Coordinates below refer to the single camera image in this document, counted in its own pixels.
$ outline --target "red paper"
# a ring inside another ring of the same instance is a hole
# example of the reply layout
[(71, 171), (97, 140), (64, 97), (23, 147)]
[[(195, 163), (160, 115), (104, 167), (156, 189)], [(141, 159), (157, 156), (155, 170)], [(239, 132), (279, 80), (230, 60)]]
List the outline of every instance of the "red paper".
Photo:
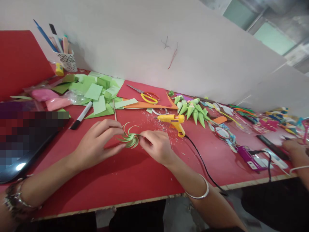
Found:
[(117, 94), (118, 97), (127, 98), (127, 99), (135, 98), (139, 102), (146, 102), (142, 98), (142, 96), (139, 92), (137, 92), (136, 90), (127, 86), (127, 84), (133, 86), (134, 88), (145, 91), (145, 92), (155, 93), (161, 99), (161, 101), (159, 102), (160, 105), (163, 105), (163, 106), (166, 106), (166, 107), (172, 106), (172, 104), (168, 100), (168, 96), (166, 95), (165, 89), (153, 87), (153, 86), (138, 83), (138, 82), (127, 81), (127, 80), (125, 80), (124, 84), (122, 85), (121, 89), (119, 90), (119, 92)]
[(31, 31), (0, 31), (0, 101), (55, 75)]

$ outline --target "pen holder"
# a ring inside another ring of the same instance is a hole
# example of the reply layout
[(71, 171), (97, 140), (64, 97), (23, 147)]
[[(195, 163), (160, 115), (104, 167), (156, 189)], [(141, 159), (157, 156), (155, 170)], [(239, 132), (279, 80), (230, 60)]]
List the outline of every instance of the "pen holder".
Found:
[(58, 59), (64, 69), (68, 72), (75, 73), (77, 72), (77, 66), (75, 62), (74, 52), (72, 54), (64, 54), (64, 53), (57, 53)]

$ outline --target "black power cord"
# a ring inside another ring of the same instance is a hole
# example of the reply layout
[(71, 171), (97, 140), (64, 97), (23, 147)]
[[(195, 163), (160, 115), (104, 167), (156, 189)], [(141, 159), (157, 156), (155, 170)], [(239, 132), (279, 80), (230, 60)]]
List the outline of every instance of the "black power cord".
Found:
[(203, 162), (203, 165), (204, 165), (204, 168), (205, 168), (205, 170), (206, 170), (207, 175), (209, 176), (209, 178), (211, 179), (211, 181), (222, 191), (222, 192), (220, 192), (221, 195), (228, 197), (228, 196), (229, 196), (228, 193), (227, 193), (223, 188), (221, 188), (221, 187), (213, 180), (213, 178), (209, 175), (209, 172), (208, 172), (208, 170), (207, 170), (207, 168), (206, 168), (206, 165), (205, 165), (205, 163), (204, 163), (204, 160), (203, 160), (201, 154), (199, 153), (199, 150), (196, 148), (195, 144), (192, 142), (192, 140), (191, 140), (187, 135), (185, 135), (185, 137), (186, 137), (188, 140), (190, 140), (190, 142), (192, 143), (192, 145), (193, 145), (194, 148), (196, 149), (197, 153), (199, 154), (199, 156), (200, 156), (200, 158), (201, 158), (201, 160), (202, 160), (202, 162)]

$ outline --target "bracelet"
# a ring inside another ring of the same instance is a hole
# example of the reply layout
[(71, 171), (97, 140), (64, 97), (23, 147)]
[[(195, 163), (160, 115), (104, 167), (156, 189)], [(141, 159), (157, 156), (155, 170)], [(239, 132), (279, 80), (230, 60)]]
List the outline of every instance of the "bracelet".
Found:
[(203, 199), (203, 198), (207, 197), (207, 195), (208, 195), (208, 193), (209, 193), (209, 185), (208, 185), (207, 180), (206, 180), (204, 177), (203, 177), (203, 179), (204, 179), (204, 181), (205, 181), (205, 183), (206, 183), (206, 185), (207, 185), (207, 190), (206, 190), (206, 192), (205, 192), (205, 194), (204, 194), (203, 196), (201, 196), (201, 197), (194, 197), (194, 196), (191, 196), (191, 195), (190, 195), (189, 193), (187, 193), (187, 192), (186, 192), (186, 194), (187, 194), (188, 196), (194, 198), (194, 199)]
[(17, 222), (22, 222), (23, 218), (25, 218), (25, 217), (21, 218), (20, 216), (27, 216), (29, 213), (42, 208), (42, 206), (39, 206), (39, 207), (31, 206), (27, 204), (26, 202), (24, 202), (21, 198), (21, 194), (22, 194), (21, 187), (23, 185), (23, 181), (27, 177), (18, 179), (15, 183), (11, 184), (5, 191), (6, 197), (4, 198), (4, 204), (6, 205), (9, 212), (11, 213), (12, 218), (16, 220)]

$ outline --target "wooden stick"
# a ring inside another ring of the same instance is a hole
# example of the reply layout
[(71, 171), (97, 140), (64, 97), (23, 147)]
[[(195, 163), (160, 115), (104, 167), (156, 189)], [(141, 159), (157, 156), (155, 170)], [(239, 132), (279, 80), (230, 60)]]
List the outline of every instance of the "wooden stick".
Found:
[(115, 108), (115, 102), (113, 100), (113, 105), (114, 105), (114, 111), (115, 111), (115, 121), (117, 121), (117, 115), (116, 115), (116, 108)]

